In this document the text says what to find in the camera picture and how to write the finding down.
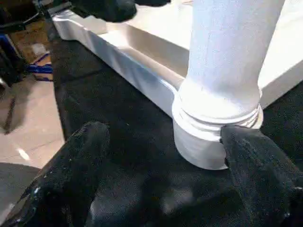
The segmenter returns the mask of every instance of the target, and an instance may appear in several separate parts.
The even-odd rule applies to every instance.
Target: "white painted wood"
[[[171,104],[177,92],[175,87],[183,78],[130,47],[123,33],[116,30],[118,25],[93,20],[90,26],[101,32],[96,34],[82,25],[86,19],[69,10],[53,16],[62,39],[79,41],[172,117]]]
[[[177,149],[192,164],[226,168],[221,126],[261,126],[258,77],[283,4],[194,0],[188,72],[172,105]]]
[[[132,48],[186,76],[192,6],[139,9],[127,24]],[[286,0],[258,79],[263,109],[303,80],[302,27],[303,0]]]

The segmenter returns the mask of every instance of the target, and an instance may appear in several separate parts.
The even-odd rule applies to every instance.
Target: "chair leg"
[[[12,122],[12,119],[13,119],[15,103],[16,103],[16,97],[13,97],[11,102],[10,102],[10,105],[9,105],[8,116],[6,118],[6,121],[5,121],[5,124],[4,124],[4,127],[3,127],[5,135],[9,134],[10,130],[11,130],[10,125],[11,125],[11,122]]]

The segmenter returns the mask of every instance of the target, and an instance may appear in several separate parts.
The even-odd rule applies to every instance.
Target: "black cloth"
[[[87,226],[249,226],[229,170],[207,171],[188,163],[175,147],[170,117],[80,43],[61,40],[51,23],[48,34],[65,138],[88,121],[109,125],[110,156]],[[301,142],[291,130],[286,135],[283,125],[296,125],[295,132],[303,128],[296,118],[301,107],[293,104],[300,102],[302,89],[300,84],[286,95],[290,103],[265,110],[263,126],[298,166],[302,156],[287,144]],[[294,107],[291,122],[271,113],[279,109],[287,115],[287,105]]]
[[[12,66],[10,59],[7,57],[6,53],[2,50],[0,45],[0,78],[11,86],[17,81],[18,74],[16,69]]]

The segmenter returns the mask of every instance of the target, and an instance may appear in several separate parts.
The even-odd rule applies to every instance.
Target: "floor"
[[[12,131],[4,135],[0,128],[0,162],[42,168],[64,143],[53,82],[36,81],[28,75],[12,90],[17,96]],[[6,93],[0,102],[2,127],[10,99]]]

